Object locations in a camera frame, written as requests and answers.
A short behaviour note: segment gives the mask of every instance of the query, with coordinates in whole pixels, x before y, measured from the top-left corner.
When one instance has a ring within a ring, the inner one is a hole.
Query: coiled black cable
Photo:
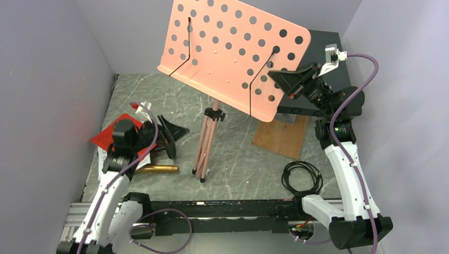
[[[298,191],[290,185],[290,172],[293,169],[305,169],[312,177],[313,187],[309,190]],[[312,164],[306,161],[293,161],[287,164],[281,177],[282,185],[295,196],[307,196],[311,194],[319,194],[323,186],[323,178],[321,172]]]

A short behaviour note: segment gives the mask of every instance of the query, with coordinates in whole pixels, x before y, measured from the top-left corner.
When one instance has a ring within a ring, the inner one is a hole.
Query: wooden board
[[[294,124],[277,119],[259,122],[252,144],[294,160],[299,159],[309,117],[297,115]]]

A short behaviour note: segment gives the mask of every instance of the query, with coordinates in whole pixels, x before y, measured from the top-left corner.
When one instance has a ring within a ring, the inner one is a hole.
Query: metal bracket
[[[226,113],[223,113],[221,109],[213,110],[211,107],[208,107],[204,110],[204,115],[212,118],[212,120],[220,119],[221,122],[225,120]]]
[[[340,61],[345,61],[348,59],[346,51],[340,51],[337,44],[326,45],[326,63],[322,66],[320,74],[322,76],[336,68],[338,68],[338,63]]]

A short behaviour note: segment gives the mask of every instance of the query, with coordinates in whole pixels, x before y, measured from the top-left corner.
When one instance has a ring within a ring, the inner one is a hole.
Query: gold cylinder
[[[137,169],[134,174],[139,173],[176,173],[179,168],[176,165],[145,165]]]

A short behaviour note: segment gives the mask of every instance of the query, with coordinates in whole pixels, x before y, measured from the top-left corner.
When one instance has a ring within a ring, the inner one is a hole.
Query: music stand
[[[237,0],[174,0],[158,70],[214,98],[192,170],[202,183],[220,102],[273,120],[283,92],[267,73],[296,69],[310,41],[307,29]]]

